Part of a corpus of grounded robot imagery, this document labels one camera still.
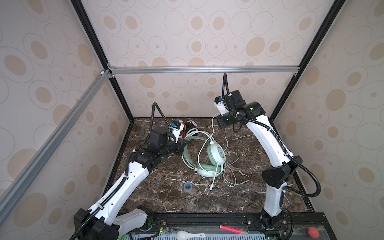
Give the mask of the white black headphones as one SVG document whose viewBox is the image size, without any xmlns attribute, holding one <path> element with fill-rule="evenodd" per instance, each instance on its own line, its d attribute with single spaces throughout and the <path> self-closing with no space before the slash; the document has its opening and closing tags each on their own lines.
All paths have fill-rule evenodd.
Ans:
<svg viewBox="0 0 384 240">
<path fill-rule="evenodd" d="M 186 121 L 184 122 L 183 138 L 186 138 L 189 133 L 199 130 L 200 129 L 198 128 L 198 125 L 195 121 Z"/>
</svg>

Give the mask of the mint green headphones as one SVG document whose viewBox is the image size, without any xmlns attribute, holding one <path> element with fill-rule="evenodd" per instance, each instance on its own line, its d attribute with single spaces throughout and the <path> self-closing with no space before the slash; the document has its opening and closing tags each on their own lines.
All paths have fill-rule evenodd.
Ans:
<svg viewBox="0 0 384 240">
<path fill-rule="evenodd" d="M 203 148 L 198 154 L 197 164 L 192 161 L 188 147 L 185 147 L 185 150 L 182 154 L 182 160 L 188 168 L 194 170 L 198 175 L 207 178 L 215 178 L 222 173 L 222 171 L 224 170 L 224 164 L 226 163 L 226 155 L 221 145 L 217 141 L 215 141 L 213 134 L 209 134 L 205 131 L 194 131 L 189 133 L 185 140 L 204 141 Z M 207 155 L 211 164 L 200 163 L 200 155 L 205 145 L 207 145 Z"/>
</svg>

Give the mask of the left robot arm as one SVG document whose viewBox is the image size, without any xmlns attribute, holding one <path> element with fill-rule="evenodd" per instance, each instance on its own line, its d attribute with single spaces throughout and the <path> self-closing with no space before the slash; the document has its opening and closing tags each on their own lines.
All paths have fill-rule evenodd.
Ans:
<svg viewBox="0 0 384 240">
<path fill-rule="evenodd" d="M 162 158 L 181 156 L 187 146 L 187 142 L 179 138 L 182 124 L 153 127 L 155 111 L 160 110 L 157 103 L 152 104 L 149 133 L 128 157 L 126 169 L 118 181 L 88 210 L 77 211 L 72 240 L 119 240 L 149 222 L 151 212 L 145 208 L 134 209 L 124 215 L 119 215 L 119 212 Z"/>
</svg>

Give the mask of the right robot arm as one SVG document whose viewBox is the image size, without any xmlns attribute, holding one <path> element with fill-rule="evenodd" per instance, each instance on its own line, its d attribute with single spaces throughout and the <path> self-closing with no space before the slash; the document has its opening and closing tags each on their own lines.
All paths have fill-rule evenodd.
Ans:
<svg viewBox="0 0 384 240">
<path fill-rule="evenodd" d="M 215 98 L 215 103 L 220 112 L 217 122 L 221 129 L 234 127 L 237 123 L 246 126 L 267 153 L 271 166 L 262 171 L 262 178 L 267 188 L 261 223 L 265 230 L 273 230 L 283 218 L 285 192 L 292 191 L 303 197 L 314 198 L 321 193 L 320 181 L 302 164 L 302 158 L 294 156 L 285 146 L 262 106 L 258 102 L 246 104 L 238 90 L 230 91 L 226 74 L 223 76 L 222 94 Z M 305 171 L 313 179 L 316 185 L 314 193 L 308 194 L 288 186 L 289 177 L 297 168 Z"/>
</svg>

